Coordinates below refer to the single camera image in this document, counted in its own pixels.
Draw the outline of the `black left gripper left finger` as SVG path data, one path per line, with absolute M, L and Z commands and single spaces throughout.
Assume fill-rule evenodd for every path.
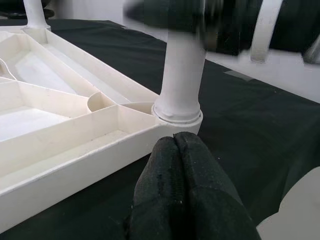
M 185 179 L 180 152 L 172 137 L 163 137 L 134 188 L 127 240 L 185 239 Z

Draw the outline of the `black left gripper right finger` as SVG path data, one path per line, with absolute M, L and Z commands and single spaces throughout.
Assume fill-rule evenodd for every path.
M 195 134 L 174 136 L 188 190 L 195 240 L 262 240 L 233 182 Z

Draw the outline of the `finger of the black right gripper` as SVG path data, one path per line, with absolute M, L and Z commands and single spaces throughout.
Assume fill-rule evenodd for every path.
M 201 17 L 201 0 L 137 0 L 123 15 L 151 28 L 193 33 Z

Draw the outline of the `white plastic table leg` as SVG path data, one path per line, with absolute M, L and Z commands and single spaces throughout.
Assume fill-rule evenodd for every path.
M 27 17 L 27 28 L 30 29 L 51 29 L 45 19 L 41 0 L 23 0 Z
M 190 124 L 200 118 L 199 91 L 206 52 L 196 36 L 169 31 L 162 87 L 153 111 L 162 120 Z

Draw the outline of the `white plastic children table top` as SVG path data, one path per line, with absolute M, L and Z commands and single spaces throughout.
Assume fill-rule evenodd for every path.
M 130 165 L 158 139 L 197 133 L 199 108 L 159 96 L 47 28 L 0 26 L 0 234 Z

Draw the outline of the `clear tape strip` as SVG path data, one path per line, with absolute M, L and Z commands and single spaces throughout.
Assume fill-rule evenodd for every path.
M 248 76 L 248 75 L 242 74 L 242 73 L 237 72 L 237 71 L 234 71 L 234 70 L 225 71 L 224 73 L 225 73 L 226 75 L 229 75 L 229 76 L 233 76 L 233 77 L 242 79 L 242 80 L 244 80 L 244 81 L 246 81 L 246 82 L 249 82 L 249 81 L 251 81 L 251 80 L 254 79 L 253 77 L 250 77 L 250 76 Z

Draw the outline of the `black tablecloth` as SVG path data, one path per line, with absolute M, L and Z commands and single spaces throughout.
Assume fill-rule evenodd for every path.
M 109 20 L 50 19 L 56 35 L 155 93 L 166 43 Z M 320 167 L 320 104 L 206 61 L 199 137 L 232 180 L 255 224 L 273 215 L 305 174 Z M 0 234 L 0 240 L 122 240 L 148 157 Z

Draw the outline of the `black round stool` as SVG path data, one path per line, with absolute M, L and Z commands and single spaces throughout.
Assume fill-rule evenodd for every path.
M 52 9 L 49 9 L 48 6 L 50 5 L 52 0 L 41 0 L 44 17 L 45 19 L 49 19 L 55 16 L 55 12 Z

